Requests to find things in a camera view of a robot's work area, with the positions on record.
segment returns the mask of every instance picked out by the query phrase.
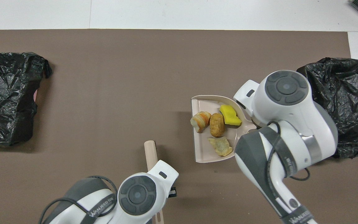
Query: plastic bag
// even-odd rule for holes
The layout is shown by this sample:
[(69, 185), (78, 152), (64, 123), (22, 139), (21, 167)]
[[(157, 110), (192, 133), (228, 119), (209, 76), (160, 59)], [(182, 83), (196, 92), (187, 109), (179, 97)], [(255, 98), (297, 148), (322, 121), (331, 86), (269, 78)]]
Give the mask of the plastic bag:
[(358, 156), (358, 60), (324, 58), (297, 72), (307, 77), (313, 100), (337, 125), (338, 147), (333, 157)]
[(37, 112), (34, 92), (43, 74), (52, 74), (48, 61), (34, 53), (0, 53), (0, 146), (33, 136)]

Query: white floor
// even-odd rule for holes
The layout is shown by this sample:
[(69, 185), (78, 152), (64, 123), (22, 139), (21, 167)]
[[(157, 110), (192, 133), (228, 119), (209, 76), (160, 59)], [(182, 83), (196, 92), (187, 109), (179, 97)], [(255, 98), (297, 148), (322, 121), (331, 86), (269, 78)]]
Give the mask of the white floor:
[(0, 30), (88, 28), (347, 31), (358, 59), (358, 12), (348, 0), (0, 1)]

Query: brown pastry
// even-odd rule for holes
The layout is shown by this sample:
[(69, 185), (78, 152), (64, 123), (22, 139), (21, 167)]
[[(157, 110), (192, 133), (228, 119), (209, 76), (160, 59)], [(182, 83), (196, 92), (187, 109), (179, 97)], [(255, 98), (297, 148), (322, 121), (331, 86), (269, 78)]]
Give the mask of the brown pastry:
[(209, 120), (211, 135), (219, 138), (223, 136), (225, 132), (225, 122), (223, 120), (223, 115), (219, 113), (214, 113)]
[(225, 136), (220, 138), (209, 137), (208, 141), (211, 143), (212, 147), (215, 149), (215, 152), (219, 156), (227, 156), (233, 152), (233, 148), (230, 147), (229, 142)]
[(191, 125), (196, 129), (196, 132), (201, 133), (209, 125), (211, 114), (206, 111), (200, 111), (190, 119)]

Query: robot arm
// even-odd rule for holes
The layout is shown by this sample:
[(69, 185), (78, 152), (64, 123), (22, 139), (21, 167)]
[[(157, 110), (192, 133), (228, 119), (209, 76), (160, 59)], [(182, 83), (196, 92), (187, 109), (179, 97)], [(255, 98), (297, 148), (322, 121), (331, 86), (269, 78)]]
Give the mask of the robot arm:
[(313, 216), (282, 180), (334, 154), (337, 129), (327, 112), (313, 102), (307, 79), (282, 70), (260, 84), (247, 81), (234, 99), (251, 116), (256, 132), (243, 135), (235, 157), (285, 224), (315, 223)]
[(51, 203), (60, 201), (43, 224), (145, 224), (164, 207), (178, 176), (175, 169), (159, 160), (149, 172), (125, 179), (118, 191), (109, 181), (114, 192), (103, 177), (82, 179)]

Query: brown mat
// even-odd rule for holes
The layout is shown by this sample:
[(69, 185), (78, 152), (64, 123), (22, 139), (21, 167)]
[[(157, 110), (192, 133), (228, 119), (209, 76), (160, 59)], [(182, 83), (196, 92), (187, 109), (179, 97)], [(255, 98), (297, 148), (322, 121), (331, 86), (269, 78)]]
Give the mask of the brown mat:
[[(280, 223), (234, 158), (195, 162), (190, 98), (232, 97), (248, 79), (324, 57), (350, 57), (347, 33), (187, 30), (0, 30), (0, 52), (35, 52), (41, 82), (33, 138), (0, 149), (0, 223), (36, 223), (77, 181), (116, 185), (146, 171), (143, 143), (179, 172), (174, 223)], [(358, 158), (327, 159), (288, 188), (318, 223), (358, 223)]]

